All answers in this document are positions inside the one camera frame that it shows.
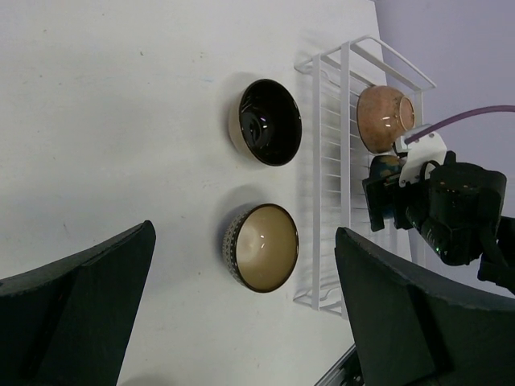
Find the black glossy bowl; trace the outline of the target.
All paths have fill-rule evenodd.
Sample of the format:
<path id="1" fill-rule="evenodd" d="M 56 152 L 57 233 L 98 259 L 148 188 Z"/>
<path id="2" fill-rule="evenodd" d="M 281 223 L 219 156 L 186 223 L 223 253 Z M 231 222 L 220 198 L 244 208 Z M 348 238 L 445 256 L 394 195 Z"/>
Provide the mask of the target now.
<path id="1" fill-rule="evenodd" d="M 228 132 L 235 149 L 267 166 L 284 166 L 297 154 L 303 134 L 295 99 L 279 82 L 249 84 L 229 108 Z"/>

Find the tan blue-outside bowl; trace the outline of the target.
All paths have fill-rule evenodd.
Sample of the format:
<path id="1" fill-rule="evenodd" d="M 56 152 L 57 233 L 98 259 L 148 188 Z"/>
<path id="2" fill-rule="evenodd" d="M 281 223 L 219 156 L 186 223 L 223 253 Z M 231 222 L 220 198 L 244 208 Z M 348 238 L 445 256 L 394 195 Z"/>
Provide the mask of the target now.
<path id="1" fill-rule="evenodd" d="M 383 180 L 387 177 L 399 175 L 402 171 L 402 160 L 394 155 L 375 156 L 370 165 L 369 176 L 373 180 Z M 376 184 L 373 188 L 374 203 L 381 205 L 381 214 L 385 219 L 393 218 L 393 198 L 386 187 Z"/>

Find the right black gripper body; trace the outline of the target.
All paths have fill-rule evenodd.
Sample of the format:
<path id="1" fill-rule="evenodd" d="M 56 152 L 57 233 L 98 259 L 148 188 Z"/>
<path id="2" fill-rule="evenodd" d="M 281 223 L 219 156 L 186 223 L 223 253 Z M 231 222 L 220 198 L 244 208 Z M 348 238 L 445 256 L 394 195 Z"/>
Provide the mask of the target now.
<path id="1" fill-rule="evenodd" d="M 369 177 L 362 181 L 367 203 L 370 228 L 378 232 L 386 220 L 393 220 L 396 229 L 422 228 L 427 218 L 429 183 L 407 183 L 400 186 L 400 174 L 389 177 Z"/>

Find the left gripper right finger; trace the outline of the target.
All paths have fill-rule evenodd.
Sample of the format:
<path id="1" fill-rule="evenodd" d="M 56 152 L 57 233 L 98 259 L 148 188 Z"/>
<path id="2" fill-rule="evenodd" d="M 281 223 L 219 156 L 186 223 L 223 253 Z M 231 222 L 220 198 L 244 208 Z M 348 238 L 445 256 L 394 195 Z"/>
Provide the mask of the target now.
<path id="1" fill-rule="evenodd" d="M 336 265 L 367 385 L 512 385 L 514 300 L 452 281 L 348 228 Z"/>

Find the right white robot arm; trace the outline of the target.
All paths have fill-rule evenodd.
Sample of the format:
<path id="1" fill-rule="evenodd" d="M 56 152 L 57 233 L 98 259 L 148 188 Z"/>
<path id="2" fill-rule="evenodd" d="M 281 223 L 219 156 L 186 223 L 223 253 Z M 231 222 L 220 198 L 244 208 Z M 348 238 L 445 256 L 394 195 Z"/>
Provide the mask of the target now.
<path id="1" fill-rule="evenodd" d="M 371 229 L 380 231 L 392 219 L 397 229 L 414 229 L 450 266 L 478 260 L 477 277 L 514 290 L 514 219 L 501 214 L 507 178 L 494 170 L 444 160 L 416 167 L 414 181 L 401 177 L 407 161 L 376 156 L 362 186 Z"/>

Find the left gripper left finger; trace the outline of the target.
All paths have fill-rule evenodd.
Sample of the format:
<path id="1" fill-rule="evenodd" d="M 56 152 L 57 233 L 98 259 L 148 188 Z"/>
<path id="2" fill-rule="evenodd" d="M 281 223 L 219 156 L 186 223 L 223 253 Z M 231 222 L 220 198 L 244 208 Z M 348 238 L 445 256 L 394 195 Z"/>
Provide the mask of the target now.
<path id="1" fill-rule="evenodd" d="M 1 280 L 3 385 L 115 385 L 155 250 L 146 220 Z"/>

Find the large tan pink-outside bowl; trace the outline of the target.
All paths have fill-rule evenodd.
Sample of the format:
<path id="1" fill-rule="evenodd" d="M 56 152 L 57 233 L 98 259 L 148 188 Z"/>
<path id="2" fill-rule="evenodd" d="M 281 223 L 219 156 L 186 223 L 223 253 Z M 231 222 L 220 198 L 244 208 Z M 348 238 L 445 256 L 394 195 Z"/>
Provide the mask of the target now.
<path id="1" fill-rule="evenodd" d="M 399 137 L 414 128 L 414 106 L 411 99 L 396 88 L 372 86 L 358 98 L 356 123 L 369 152 L 387 153 Z"/>

